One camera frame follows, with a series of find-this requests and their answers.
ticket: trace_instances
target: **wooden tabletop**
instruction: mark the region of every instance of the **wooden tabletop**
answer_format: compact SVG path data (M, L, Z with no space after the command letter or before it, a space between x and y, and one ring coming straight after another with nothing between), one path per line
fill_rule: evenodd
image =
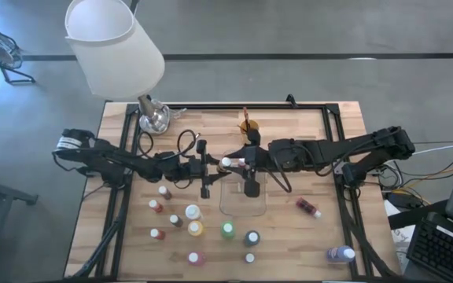
M337 103L340 105L346 138L365 134L359 103ZM125 108L125 103L106 104L99 138L114 145L120 143ZM261 144L264 148L269 141L278 138L326 138L320 111L249 110L249 118L260 125ZM201 138L208 141L208 152L215 158L220 158L229 150L241 148L242 137L238 124L242 120L242 111L238 110L188 110L181 118L171 121L165 134L153 137L153 151L175 151L179 133L191 129L201 133ZM183 138L182 148L189 142L189 138ZM215 168L210 167L209 171L213 173ZM322 178L311 172L288 174L293 186L292 193L284 192L274 180L267 177L266 211L261 216L223 214L219 209L221 181L210 187L211 198L204 200L199 197L200 181L195 181L187 189L177 189L167 181L152 184L138 175L134 176L119 280L341 280L351 277L347 265L328 264L325 257L328 248L344 244L337 195L331 176ZM100 179L90 179L85 193L100 184ZM172 192L171 200L164 200L157 193L157 188L162 185ZM299 196L317 206L322 217L314 219L297 209L295 200ZM101 189L83 202L66 275L75 273L98 245L108 199L109 189ZM152 199L163 204L164 210L160 214L149 208L148 202ZM378 187L364 186L359 202L369 242L391 269L399 272L389 222ZM200 237L192 237L186 230L189 221L184 212L189 204L197 204L203 211L205 231ZM169 222L171 214L181 216L185 225L182 228L173 227ZM236 229L236 237L232 241L222 239L219 232L221 222L226 220L232 220ZM152 228L165 231L165 240L151 238L149 231ZM257 246L246 248L242 239L249 230L258 231L261 242ZM359 272L364 274L357 244L355 249ZM189 252L203 252L206 264L202 267L189 265L186 261ZM244 263L243 257L247 252L255 255L254 263ZM111 266L110 258L111 256L107 260L108 266Z

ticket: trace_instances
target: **small bottle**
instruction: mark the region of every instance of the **small bottle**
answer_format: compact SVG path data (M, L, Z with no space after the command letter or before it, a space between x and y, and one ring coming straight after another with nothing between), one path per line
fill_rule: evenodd
M202 219L201 209L195 204L186 207L185 215L189 220Z
M321 212L314 205L309 204L308 201L304 200L302 197L300 197L296 201L296 205L297 207L303 209L305 212L316 218L321 217Z
M255 255L253 255L252 253L248 253L248 254L245 255L244 260L247 263L254 263L255 262Z
M225 169L225 167L229 167L232 165L232 160L228 157L223 157L221 159L221 161L219 162L218 164L218 167L216 168L216 170L219 172L219 173L227 173L228 170Z
M169 192L165 186L160 186L160 188L158 188L158 193L166 200L170 200L172 198L171 192Z
M331 263L350 263L355 258L355 252L345 245L329 249L326 252L326 258Z
M238 165L240 168L245 167L245 159L244 159L244 158L239 158L237 165Z
M182 226L182 219L177 215L171 215L169 220L171 220L172 225L178 228Z
M205 263L205 256L201 252L191 252L188 254L188 263L193 266L202 266Z
M256 231L249 231L244 237L244 244L247 247L257 245L260 242L260 235Z
M162 210L164 210L164 206L159 203L158 201L156 200L150 200L148 205L151 207L151 209L153 209L156 213L160 213L162 212Z
M204 226L202 223L198 222L197 220L193 220L188 224L188 233L194 237L198 237L204 232Z
M233 239L235 237L234 224L231 221L221 224L221 236L225 239Z
M164 231L160 231L158 229L151 229L151 231L149 232L149 235L152 238L155 238L157 240L165 239L165 232Z

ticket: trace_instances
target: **concrete floor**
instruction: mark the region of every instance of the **concrete floor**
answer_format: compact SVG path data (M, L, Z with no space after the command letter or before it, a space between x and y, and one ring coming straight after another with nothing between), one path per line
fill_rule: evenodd
M0 0L0 30L26 54L72 54L63 39L68 4ZM137 18L163 53L453 52L453 0L146 0ZM38 83L10 86L0 74L0 183L40 197L34 207L12 209L0 240L0 282L61 277L85 180L56 167L50 152L66 127L95 132L104 103L74 61L26 62L21 70ZM400 125L413 142L453 141L453 60L168 62L152 92L162 101L287 94L360 101L368 130ZM451 160L448 150L401 165L424 173ZM417 188L437 201L452 185Z

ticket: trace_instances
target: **black keyboard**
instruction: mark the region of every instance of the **black keyboard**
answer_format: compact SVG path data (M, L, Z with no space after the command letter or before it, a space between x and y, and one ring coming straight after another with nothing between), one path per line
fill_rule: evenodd
M453 282L453 222L429 213L415 227L407 258Z

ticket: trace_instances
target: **metal stand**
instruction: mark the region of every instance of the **metal stand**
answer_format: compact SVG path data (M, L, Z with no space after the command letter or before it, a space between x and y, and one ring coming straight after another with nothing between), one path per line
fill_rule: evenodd
M1 65L0 65L0 70L1 70L1 73L3 73L3 76L5 77L5 82L7 82L9 84L14 84L14 83L36 83L35 78L33 78L32 76L30 76L28 74L24 74L23 72L19 72L19 71L16 71L14 69L11 69L11 68L6 68L6 67L1 66ZM27 79L11 79L8 76L8 72L16 73L18 75L26 77Z

